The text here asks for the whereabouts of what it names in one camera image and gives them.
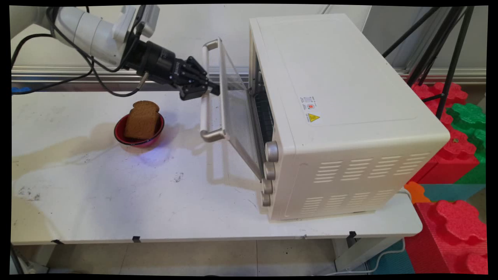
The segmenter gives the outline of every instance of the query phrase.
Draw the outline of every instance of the sticker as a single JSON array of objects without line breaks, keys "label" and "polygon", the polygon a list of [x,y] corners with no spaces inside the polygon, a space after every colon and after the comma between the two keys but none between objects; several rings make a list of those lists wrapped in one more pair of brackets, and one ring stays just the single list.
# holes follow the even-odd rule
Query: sticker
[{"label": "sticker", "polygon": [[321,123],[320,116],[320,108],[318,108],[317,102],[314,96],[306,96],[300,97],[299,101],[301,102],[301,108],[304,111],[304,116],[306,117],[306,122],[313,126],[319,125]]},{"label": "sticker", "polygon": [[319,116],[316,116],[316,115],[313,115],[313,114],[310,114],[308,113],[308,118],[310,119],[310,122],[314,122],[316,121],[317,119],[319,119],[320,117]]}]

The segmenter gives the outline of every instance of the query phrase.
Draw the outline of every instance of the white table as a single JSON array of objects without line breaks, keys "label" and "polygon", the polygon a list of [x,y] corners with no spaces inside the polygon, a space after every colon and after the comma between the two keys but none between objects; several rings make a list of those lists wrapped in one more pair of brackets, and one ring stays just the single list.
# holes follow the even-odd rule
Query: white table
[{"label": "white table", "polygon": [[[157,103],[165,119],[153,149],[121,145],[113,135],[138,100]],[[366,239],[351,248],[364,243],[371,257],[422,230],[405,194],[373,213],[269,221],[258,205],[261,185],[237,152],[200,138],[199,109],[200,100],[181,101],[177,92],[12,97],[11,242],[346,238],[355,231]]]}]

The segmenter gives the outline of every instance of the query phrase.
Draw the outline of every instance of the oven knob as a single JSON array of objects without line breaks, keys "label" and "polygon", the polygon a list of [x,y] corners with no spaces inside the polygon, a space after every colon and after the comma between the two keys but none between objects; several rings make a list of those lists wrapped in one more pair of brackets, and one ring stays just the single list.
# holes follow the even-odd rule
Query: oven knob
[{"label": "oven knob", "polygon": [[261,197],[262,197],[262,200],[263,200],[263,207],[268,207],[270,206],[270,195],[269,194],[264,194],[263,192],[261,192]]},{"label": "oven knob", "polygon": [[264,154],[266,155],[266,160],[269,162],[278,161],[278,146],[277,142],[271,141],[266,142],[264,145]]},{"label": "oven knob", "polygon": [[263,193],[264,194],[273,193],[273,184],[271,183],[271,181],[263,179]]},{"label": "oven knob", "polygon": [[266,161],[264,163],[264,177],[267,180],[275,180],[275,164],[273,162]]}]

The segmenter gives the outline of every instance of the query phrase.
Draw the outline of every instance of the bowl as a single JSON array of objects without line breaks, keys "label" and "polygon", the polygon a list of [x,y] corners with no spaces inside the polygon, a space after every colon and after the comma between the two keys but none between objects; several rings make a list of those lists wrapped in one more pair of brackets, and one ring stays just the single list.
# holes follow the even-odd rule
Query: bowl
[{"label": "bowl", "polygon": [[116,140],[118,140],[118,142],[128,146],[145,148],[154,144],[159,139],[159,135],[164,128],[164,118],[161,116],[161,114],[159,114],[159,118],[157,119],[154,136],[147,140],[125,137],[125,127],[126,122],[128,121],[128,116],[129,114],[122,117],[114,127],[114,137],[116,138]]}]

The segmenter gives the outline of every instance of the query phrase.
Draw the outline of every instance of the black tripod leg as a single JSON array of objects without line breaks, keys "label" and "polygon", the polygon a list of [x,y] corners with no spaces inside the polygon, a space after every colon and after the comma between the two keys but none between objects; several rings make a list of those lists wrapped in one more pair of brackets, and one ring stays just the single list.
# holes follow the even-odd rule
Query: black tripod leg
[{"label": "black tripod leg", "polygon": [[441,39],[440,43],[436,47],[436,51],[430,60],[431,62],[429,63],[429,66],[425,69],[424,73],[422,74],[422,77],[420,77],[420,80],[418,81],[418,85],[421,86],[425,82],[425,78],[427,78],[427,75],[429,74],[429,71],[432,68],[432,65],[434,65],[434,62],[437,59],[437,56],[439,55],[439,52],[444,46],[444,43],[446,42],[446,39],[448,39],[448,36],[450,33],[453,31],[453,28],[458,24],[458,22],[463,18],[465,15],[465,12],[462,13],[462,15],[458,18],[458,20],[447,30],[447,32],[444,34],[443,38]]},{"label": "black tripod leg", "polygon": [[418,77],[420,77],[420,74],[427,68],[429,64],[429,59],[434,56],[435,51],[437,50],[437,47],[439,43],[441,42],[441,39],[444,38],[444,35],[446,32],[453,26],[453,24],[457,21],[458,15],[462,12],[463,7],[452,7],[444,19],[443,23],[439,27],[436,35],[430,42],[429,46],[425,50],[424,54],[422,55],[422,58],[420,59],[419,63],[415,66],[411,76],[408,78],[408,81],[406,82],[409,87],[411,87],[417,80]]},{"label": "black tripod leg", "polygon": [[443,92],[441,93],[441,99],[439,100],[439,105],[436,111],[436,117],[441,119],[443,114],[444,105],[446,104],[446,99],[448,98],[448,92],[450,91],[451,81],[453,80],[453,75],[455,74],[455,69],[457,68],[458,58],[460,57],[460,52],[462,51],[462,46],[464,44],[465,35],[467,34],[467,29],[469,29],[470,20],[472,18],[472,12],[474,11],[474,6],[468,6],[465,11],[464,21],[460,27],[460,33],[458,33],[457,43],[455,45],[455,50],[453,51],[453,56],[451,57],[450,68],[448,69],[448,75],[446,75],[446,81],[444,83]]},{"label": "black tripod leg", "polygon": [[410,29],[408,29],[391,47],[389,47],[383,54],[383,57],[388,56],[399,44],[401,44],[408,36],[410,36],[419,26],[421,26],[439,7],[432,7],[424,16],[422,16]]}]

